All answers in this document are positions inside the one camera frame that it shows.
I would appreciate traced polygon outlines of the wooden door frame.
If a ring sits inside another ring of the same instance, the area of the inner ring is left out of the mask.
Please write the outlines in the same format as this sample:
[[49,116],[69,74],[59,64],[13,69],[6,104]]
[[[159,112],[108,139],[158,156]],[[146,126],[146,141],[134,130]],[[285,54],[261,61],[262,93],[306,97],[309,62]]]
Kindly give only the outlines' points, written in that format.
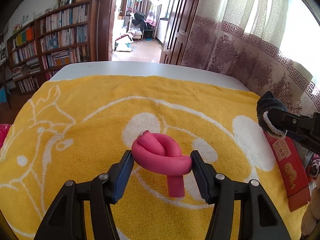
[[116,0],[101,0],[98,14],[97,60],[111,61]]

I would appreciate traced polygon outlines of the pink leopard sock ball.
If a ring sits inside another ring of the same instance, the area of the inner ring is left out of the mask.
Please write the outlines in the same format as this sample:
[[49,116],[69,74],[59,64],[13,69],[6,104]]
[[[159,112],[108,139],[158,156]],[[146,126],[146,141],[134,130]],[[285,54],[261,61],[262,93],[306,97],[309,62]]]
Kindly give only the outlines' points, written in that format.
[[310,163],[310,170],[309,170],[309,176],[311,179],[316,180],[319,175],[319,167],[320,167],[320,161],[319,159],[314,159]]

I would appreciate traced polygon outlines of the wooden bookshelf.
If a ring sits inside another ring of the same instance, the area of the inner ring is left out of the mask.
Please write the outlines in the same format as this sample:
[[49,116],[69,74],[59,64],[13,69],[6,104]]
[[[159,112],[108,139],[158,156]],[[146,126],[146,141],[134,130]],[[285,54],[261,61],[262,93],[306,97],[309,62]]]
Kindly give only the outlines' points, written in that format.
[[7,40],[12,79],[31,94],[71,63],[97,59],[99,1],[64,5],[31,21]]

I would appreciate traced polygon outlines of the red tin box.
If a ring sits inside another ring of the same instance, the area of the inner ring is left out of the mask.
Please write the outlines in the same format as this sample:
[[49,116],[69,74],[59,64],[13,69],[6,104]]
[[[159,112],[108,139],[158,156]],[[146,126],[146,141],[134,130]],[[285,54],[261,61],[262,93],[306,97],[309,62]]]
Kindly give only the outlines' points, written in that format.
[[278,139],[267,132],[265,137],[278,164],[291,212],[308,205],[311,200],[309,181],[298,151],[289,137]]

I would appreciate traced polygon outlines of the patterned curtain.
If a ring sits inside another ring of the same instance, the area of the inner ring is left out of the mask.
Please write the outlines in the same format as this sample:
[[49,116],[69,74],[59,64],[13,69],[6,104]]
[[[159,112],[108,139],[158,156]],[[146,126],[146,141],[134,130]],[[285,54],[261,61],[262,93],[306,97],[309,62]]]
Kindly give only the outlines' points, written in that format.
[[182,64],[319,111],[319,24],[302,0],[199,0]]

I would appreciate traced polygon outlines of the yellow white towel mat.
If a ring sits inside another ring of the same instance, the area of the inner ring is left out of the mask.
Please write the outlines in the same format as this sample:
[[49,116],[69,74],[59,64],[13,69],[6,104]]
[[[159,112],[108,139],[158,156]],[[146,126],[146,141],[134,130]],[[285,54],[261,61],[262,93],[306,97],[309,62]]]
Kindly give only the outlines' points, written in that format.
[[290,237],[299,239],[305,209],[289,210],[257,100],[252,92],[156,76],[46,82],[1,148],[1,211],[19,239],[33,239],[65,181],[106,172],[148,130],[172,137],[184,155],[198,150],[231,180],[259,180]]

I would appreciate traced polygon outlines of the black sock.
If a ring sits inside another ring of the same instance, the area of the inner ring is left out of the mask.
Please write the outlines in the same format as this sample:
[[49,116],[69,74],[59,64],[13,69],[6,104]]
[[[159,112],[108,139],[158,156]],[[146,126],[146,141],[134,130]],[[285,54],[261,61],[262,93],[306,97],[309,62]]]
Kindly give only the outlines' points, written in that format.
[[287,107],[276,99],[271,91],[267,91],[257,101],[257,119],[259,126],[271,137],[284,139],[287,130],[277,124],[277,116],[282,112],[288,112]]

